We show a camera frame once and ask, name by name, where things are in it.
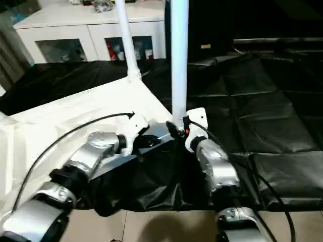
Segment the black cable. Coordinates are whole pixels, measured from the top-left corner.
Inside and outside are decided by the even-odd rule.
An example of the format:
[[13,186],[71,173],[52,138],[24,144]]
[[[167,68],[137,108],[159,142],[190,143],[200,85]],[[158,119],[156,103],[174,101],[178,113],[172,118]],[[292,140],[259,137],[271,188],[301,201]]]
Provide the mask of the black cable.
[[117,117],[117,116],[128,116],[129,118],[131,118],[132,116],[134,115],[134,113],[116,113],[116,114],[111,114],[111,115],[107,115],[107,116],[103,116],[103,117],[99,117],[99,118],[97,118],[97,119],[94,119],[94,120],[92,120],[92,121],[89,121],[89,122],[87,122],[87,123],[85,123],[85,124],[82,124],[82,125],[80,125],[80,126],[78,126],[78,127],[76,127],[76,128],[74,128],[74,129],[72,129],[72,130],[70,130],[70,131],[68,131],[67,133],[65,133],[64,135],[62,135],[62,136],[60,136],[57,140],[55,140],[50,146],[48,146],[39,156],[38,156],[38,158],[34,161],[34,163],[31,165],[31,167],[29,168],[29,170],[28,170],[28,172],[27,172],[27,174],[26,174],[26,176],[25,176],[25,178],[24,178],[24,180],[23,180],[23,182],[22,182],[22,184],[21,184],[21,187],[20,187],[20,190],[19,190],[19,192],[18,192],[18,194],[17,194],[17,197],[16,197],[16,200],[15,200],[15,203],[14,203],[14,206],[12,207],[12,211],[11,211],[11,213],[14,213],[14,211],[16,211],[17,210],[17,208],[18,208],[18,204],[19,204],[19,202],[20,202],[20,198],[21,198],[21,195],[22,195],[22,193],[23,193],[23,191],[24,191],[24,189],[25,189],[25,187],[26,187],[26,184],[27,184],[27,181],[28,181],[28,179],[29,179],[29,177],[30,177],[30,175],[31,175],[31,173],[32,173],[32,171],[33,171],[33,169],[35,168],[35,166],[38,164],[38,162],[42,159],[42,157],[52,148],[52,147],[54,147],[56,144],[58,144],[61,140],[63,140],[66,136],[68,136],[68,135],[70,135],[71,133],[73,133],[73,132],[75,132],[75,131],[77,131],[77,130],[80,130],[80,129],[82,129],[82,128],[84,128],[84,127],[86,127],[86,126],[88,126],[88,125],[90,125],[90,124],[92,124],[92,123],[95,123],[95,122],[98,122],[98,121],[100,121],[100,120],[103,120],[103,119],[106,119],[106,118],[110,118],[110,117]]
[[[194,122],[194,121],[191,121],[190,120],[190,123],[191,124],[194,124],[196,126],[198,126],[199,128],[203,129],[205,132],[207,132],[208,135],[210,135],[210,137],[213,139],[214,142],[216,142],[218,145],[221,146],[221,148],[224,150],[224,147],[221,145],[221,143],[218,141],[218,139],[215,137],[214,134],[212,134],[209,130],[207,130],[206,128],[204,128],[202,125]],[[253,173],[254,176],[256,176],[257,178],[259,178],[260,180],[262,180],[263,183],[265,183],[265,185],[268,187],[268,189],[270,190],[270,192],[273,194],[273,196],[277,199],[278,203],[280,204],[282,210],[284,211],[285,213],[285,216],[287,218],[287,221],[288,221],[288,224],[289,224],[289,230],[290,230],[290,234],[291,234],[291,242],[296,242],[296,234],[295,234],[295,226],[294,226],[294,223],[293,223],[293,220],[291,218],[291,215],[289,214],[289,212],[285,209],[285,204],[284,202],[282,201],[282,199],[280,198],[279,194],[275,191],[275,189],[269,184],[269,182],[267,182],[267,180],[265,178],[263,178],[257,170],[253,169],[253,168],[250,168],[244,164],[242,164],[241,162],[237,161],[236,159],[230,159],[231,161],[234,161],[235,164],[241,166],[242,168],[250,171]]]
[[241,52],[240,50],[238,50],[236,47],[234,47],[234,45],[233,45],[233,44],[231,44],[231,46],[232,46],[232,48],[233,48],[236,52],[238,52],[239,54],[244,54],[243,52]]
[[257,219],[259,220],[259,222],[261,223],[261,225],[264,227],[264,229],[266,230],[267,234],[269,235],[269,237],[271,238],[271,240],[273,242],[277,242],[277,239],[275,238],[275,236],[273,235],[272,231],[269,229],[268,225],[266,224],[266,222],[263,220],[263,218],[261,217],[261,215],[258,212],[255,212],[255,215],[257,217]]

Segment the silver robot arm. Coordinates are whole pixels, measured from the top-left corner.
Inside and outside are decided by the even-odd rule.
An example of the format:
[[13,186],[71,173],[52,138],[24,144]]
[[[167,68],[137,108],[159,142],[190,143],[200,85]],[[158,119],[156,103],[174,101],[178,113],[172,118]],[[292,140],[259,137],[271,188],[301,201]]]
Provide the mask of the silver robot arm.
[[[204,108],[187,112],[188,118],[207,129]],[[243,193],[240,180],[227,154],[207,133],[189,125],[185,146],[195,153],[205,173],[207,190],[217,213],[218,242],[266,242],[259,230],[259,223],[251,209],[252,200]]]
[[45,182],[4,222],[0,241],[59,241],[69,214],[101,162],[109,157],[130,155],[139,131],[147,127],[146,120],[135,114],[121,129],[121,135],[92,133],[61,169],[50,173],[51,181]]

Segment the red object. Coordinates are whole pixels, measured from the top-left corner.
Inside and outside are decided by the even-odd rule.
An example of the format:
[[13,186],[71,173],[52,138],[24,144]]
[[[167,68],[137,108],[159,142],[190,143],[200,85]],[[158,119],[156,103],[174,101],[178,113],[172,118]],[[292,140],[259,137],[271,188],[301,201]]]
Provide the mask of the red object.
[[110,55],[110,59],[112,61],[116,61],[117,60],[117,55],[116,53],[113,51],[112,47],[111,47],[111,43],[109,41],[106,42],[106,46],[107,46],[107,49],[109,51],[109,55]]

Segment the white vertical rod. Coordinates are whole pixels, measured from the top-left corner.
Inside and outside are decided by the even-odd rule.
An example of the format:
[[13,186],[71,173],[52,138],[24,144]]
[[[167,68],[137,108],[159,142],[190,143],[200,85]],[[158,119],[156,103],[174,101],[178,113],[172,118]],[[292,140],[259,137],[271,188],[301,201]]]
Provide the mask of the white vertical rod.
[[171,0],[173,122],[183,127],[186,116],[188,0]]
[[118,11],[119,23],[122,31],[123,47],[125,49],[125,54],[126,54],[128,76],[141,77],[140,70],[137,65],[135,48],[133,46],[132,36],[130,32],[125,0],[116,0],[116,6]]

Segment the floor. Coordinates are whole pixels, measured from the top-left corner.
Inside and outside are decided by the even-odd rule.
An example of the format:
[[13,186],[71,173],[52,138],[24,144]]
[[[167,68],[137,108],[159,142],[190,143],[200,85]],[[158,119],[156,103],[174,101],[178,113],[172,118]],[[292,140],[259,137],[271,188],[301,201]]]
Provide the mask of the floor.
[[[283,213],[261,212],[278,242],[288,242],[289,228]],[[323,241],[321,212],[291,213],[296,241]],[[74,211],[61,241],[70,242],[214,242],[214,212],[144,212],[120,211],[99,217],[93,210]]]

